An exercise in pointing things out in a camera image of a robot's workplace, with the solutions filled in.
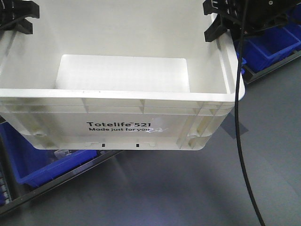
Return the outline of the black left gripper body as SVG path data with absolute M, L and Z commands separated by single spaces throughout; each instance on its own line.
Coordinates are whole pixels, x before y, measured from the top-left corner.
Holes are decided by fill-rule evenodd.
M 24 26 L 21 18 L 24 8 L 23 0 L 1 0 L 0 1 L 0 30 L 1 31 L 23 31 Z

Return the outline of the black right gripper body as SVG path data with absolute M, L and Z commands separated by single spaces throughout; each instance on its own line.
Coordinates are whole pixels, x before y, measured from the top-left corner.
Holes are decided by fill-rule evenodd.
M 289 23 L 287 11 L 300 5 L 299 0 L 228 0 L 230 5 L 230 14 L 238 19 L 230 27 L 230 33 L 233 37 L 240 36 L 243 22 L 243 13 L 245 7 L 245 33 L 247 36 L 256 36 L 263 31 L 283 27 Z

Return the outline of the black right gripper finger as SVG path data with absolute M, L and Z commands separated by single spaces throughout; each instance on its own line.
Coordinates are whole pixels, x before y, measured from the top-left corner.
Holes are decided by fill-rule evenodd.
M 208 29 L 204 32 L 205 41 L 213 42 L 221 35 L 233 28 L 234 22 L 229 20 L 228 18 L 217 15 L 212 24 L 208 27 Z
M 228 9 L 229 5 L 226 0 L 205 0 L 203 2 L 203 11 L 205 15 L 212 13 L 227 14 Z

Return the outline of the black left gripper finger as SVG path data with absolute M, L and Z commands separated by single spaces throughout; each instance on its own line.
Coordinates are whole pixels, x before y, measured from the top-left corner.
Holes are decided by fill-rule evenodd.
M 12 25 L 7 27 L 7 31 L 17 31 L 23 34 L 33 34 L 33 25 L 25 18 L 19 21 L 13 21 Z
M 32 0 L 22 0 L 19 3 L 21 15 L 24 17 L 40 18 L 40 6 Z

